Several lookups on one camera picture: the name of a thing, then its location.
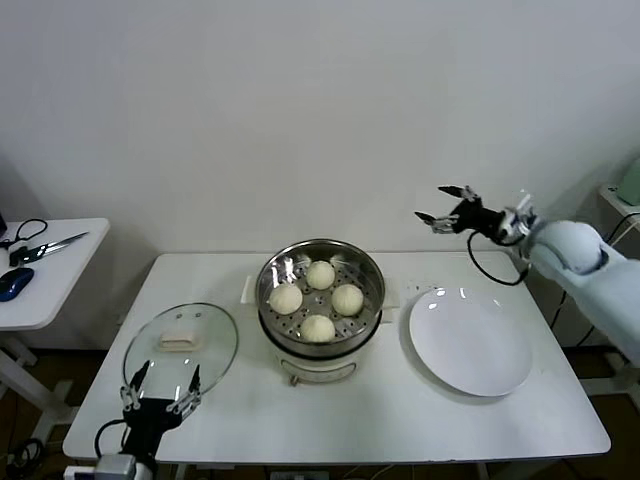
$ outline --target glass lid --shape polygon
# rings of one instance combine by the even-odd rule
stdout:
[[[238,350],[238,330],[226,311],[208,303],[190,303],[159,314],[129,344],[122,365],[124,381],[149,366],[141,398],[177,400],[199,366],[200,392],[211,390],[227,373]]]

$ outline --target blue mouse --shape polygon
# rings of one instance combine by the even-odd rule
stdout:
[[[8,302],[18,296],[33,278],[32,268],[16,268],[0,277],[0,302]]]

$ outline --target black cable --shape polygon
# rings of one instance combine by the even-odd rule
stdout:
[[[7,477],[12,480],[30,477],[40,466],[43,453],[44,445],[37,438],[30,438],[20,443],[11,452],[13,458],[6,467]]]
[[[631,218],[631,217],[635,217],[636,215],[640,215],[640,212],[634,212],[634,213],[629,213],[627,215],[625,215],[624,217],[622,217],[622,220],[620,220],[618,222],[618,224],[616,225],[616,228],[613,229],[613,231],[611,232],[611,234],[607,237],[607,239],[605,240],[605,242],[609,243],[611,240],[613,240],[613,237],[615,236],[615,234],[617,233],[618,229],[622,226],[622,224],[624,222],[627,221],[627,219]]]
[[[124,448],[124,442],[127,440],[127,433],[129,433],[129,427],[124,427],[122,431],[122,438],[120,439],[120,448]]]
[[[480,266],[480,264],[476,260],[476,257],[473,255],[473,249],[471,248],[471,241],[473,240],[473,237],[475,237],[478,233],[480,233],[480,231],[475,230],[471,233],[471,235],[469,235],[469,238],[467,238],[467,252],[469,252],[469,258],[471,258],[471,261],[476,266],[476,268],[480,270],[480,273],[482,273],[488,279],[493,280],[494,282],[499,283],[500,285],[506,285],[507,287],[515,287],[516,285],[521,284],[529,274],[531,265],[528,264],[527,268],[522,272],[520,272],[520,276],[514,282],[507,282],[506,280],[501,280],[499,278],[494,277],[493,275],[491,275],[489,272],[487,272],[484,268]]]
[[[28,225],[31,222],[38,222],[42,224],[42,229],[38,230],[36,233],[33,233],[31,235],[29,235],[28,237],[20,237],[20,232],[22,231],[22,229],[25,227],[25,225]],[[18,227],[18,230],[16,231],[16,241],[17,240],[31,240],[33,237],[36,237],[38,235],[40,235],[41,233],[44,233],[44,231],[49,228],[49,224],[47,223],[46,220],[42,220],[41,218],[30,218],[29,220],[25,220],[24,222],[22,222],[20,224],[20,226]]]
[[[100,437],[102,436],[102,432],[104,432],[109,427],[113,427],[114,425],[120,425],[121,423],[124,423],[124,422],[125,422],[124,418],[109,420],[107,423],[105,423],[98,429],[98,433],[96,433],[96,437],[93,439],[93,449],[95,450],[96,456],[98,458],[102,457],[102,452],[100,451]]]
[[[582,337],[582,339],[581,339],[578,343],[576,343],[576,347],[580,347],[580,346],[582,346],[582,344],[583,344],[584,342],[586,342],[586,341],[587,341],[587,338],[589,338],[589,337],[591,336],[591,334],[593,333],[593,331],[594,331],[595,329],[596,329],[596,327],[592,326],[592,327],[589,329],[589,331],[585,334],[585,336],[584,336],[584,337]]]
[[[558,308],[556,308],[556,313],[553,315],[553,320],[551,321],[551,330],[553,330],[553,327],[556,326],[556,323],[558,322],[558,317],[560,316],[560,310],[562,310],[562,307],[564,306],[564,302],[567,300],[567,291],[563,290],[562,291],[562,297],[560,297],[560,303],[558,304]]]
[[[42,224],[42,228],[40,230],[38,230],[37,232],[32,233],[28,237],[21,237],[20,236],[20,232],[22,231],[22,229],[25,226],[27,226],[31,222],[38,222],[38,223]],[[47,223],[46,220],[42,220],[41,218],[30,218],[29,220],[25,220],[18,227],[18,230],[16,231],[16,235],[13,238],[13,240],[4,240],[4,241],[0,242],[0,248],[9,248],[11,245],[13,245],[14,243],[17,243],[17,242],[19,242],[21,240],[24,240],[24,241],[31,240],[32,238],[34,238],[34,237],[40,235],[41,233],[43,233],[47,228],[49,228],[49,224]]]

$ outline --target white robotic arm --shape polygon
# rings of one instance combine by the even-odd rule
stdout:
[[[539,220],[528,197],[517,208],[494,212],[485,209],[469,187],[440,189],[462,201],[445,217],[416,212],[434,232],[472,229],[497,245],[514,246],[521,258],[564,288],[592,324],[640,366],[640,261],[622,256],[590,225]]]

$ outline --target small white table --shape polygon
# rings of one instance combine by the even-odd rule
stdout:
[[[364,464],[484,462],[599,454],[610,440],[564,354],[524,286],[502,287],[478,273],[466,253],[372,255],[393,279],[402,308],[383,324],[359,369],[334,384],[291,387],[260,329],[256,308],[240,302],[248,275],[266,254],[168,254],[155,262],[64,441],[64,452],[95,458],[98,428],[121,418],[122,360],[136,332],[158,313],[189,302],[224,307],[239,329],[238,355],[191,417],[168,432],[159,462],[186,464]],[[478,258],[503,278],[517,273],[499,252]],[[434,285],[466,287],[499,299],[531,341],[534,367],[503,398],[449,388],[423,365],[407,317]],[[102,436],[120,448],[122,429]]]
[[[35,270],[35,275],[16,298],[0,303],[2,332],[34,330],[49,325],[109,230],[109,222],[104,218],[47,222],[47,230],[30,240],[29,248],[64,240],[82,232],[88,231],[89,235],[60,252],[26,265]],[[19,226],[19,222],[8,223],[3,239],[13,238]],[[2,334],[0,342],[17,357],[13,360],[0,350],[0,381],[42,410],[33,437],[46,442],[53,427],[71,423],[77,411],[64,402],[71,382],[59,382],[53,392],[49,391],[22,368],[24,364],[35,363],[33,354],[9,335]]]

